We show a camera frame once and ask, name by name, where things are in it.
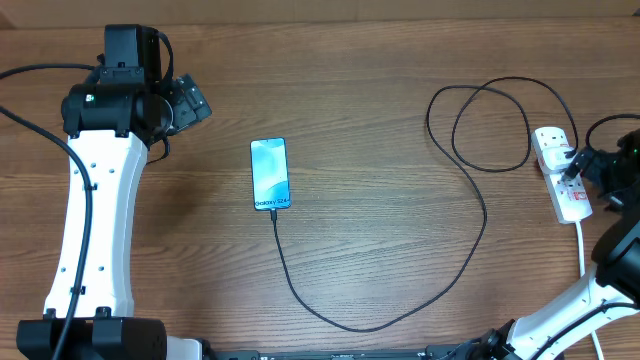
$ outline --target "power plug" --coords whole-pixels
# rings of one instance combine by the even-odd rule
[[[531,134],[531,142],[538,155],[538,164],[545,174],[564,171],[573,157],[567,154],[573,151],[569,146],[564,130],[556,127],[539,128]]]
[[[580,175],[573,180],[562,180],[562,173],[573,158],[566,153],[573,150],[567,136],[560,128],[544,127],[531,134],[531,141],[538,156],[538,164],[544,174],[544,181],[551,196],[558,222],[570,224],[580,221],[593,213],[587,192]]]

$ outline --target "wood grain surface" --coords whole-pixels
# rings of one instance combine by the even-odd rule
[[[638,0],[0,0],[16,29],[631,16]]]
[[[577,278],[575,229],[560,225],[535,155],[503,174],[471,170],[489,212],[485,235],[457,285],[427,309],[380,332],[347,333],[295,301],[269,215],[252,206],[249,142],[285,137],[293,206],[279,231],[302,298],[345,325],[382,324],[437,294],[460,268],[482,212],[467,180],[425,137],[431,96],[450,84],[535,77],[564,96],[584,133],[614,113],[640,112],[640,23],[634,18],[225,25],[162,28],[176,73],[189,72],[214,116],[172,138],[172,154],[145,169],[131,259],[136,315],[171,335],[219,350],[421,348],[476,337],[530,314]],[[0,32],[0,70],[39,62],[94,63],[103,30]],[[80,70],[46,70],[0,83],[0,103],[63,136],[60,102]],[[531,127],[561,126],[545,89],[497,85]],[[433,109],[450,148],[469,91]],[[605,124],[593,143],[614,149],[637,122]],[[526,134],[517,108],[483,94],[456,144],[473,163],[519,162]],[[157,156],[159,148],[152,149]],[[58,262],[68,160],[54,145],[0,121],[0,357],[21,358],[16,324],[41,316]],[[584,221],[586,248],[617,217]],[[599,331],[609,359],[636,359],[638,318]],[[569,359],[594,359],[590,340]]]

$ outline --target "electrical outlet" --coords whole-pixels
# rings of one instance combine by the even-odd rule
[[[593,213],[580,175],[573,180],[562,181],[562,173],[545,174],[544,181],[561,224],[580,221]]]
[[[573,150],[560,128],[543,127],[531,134],[538,164],[551,196],[553,208],[561,224],[580,221],[593,213],[580,175],[573,180],[562,180],[562,174],[573,158],[566,153]]]
[[[573,157],[567,154],[573,150],[564,130],[556,127],[539,128],[531,134],[531,142],[538,156],[538,164],[545,174],[564,171]]]

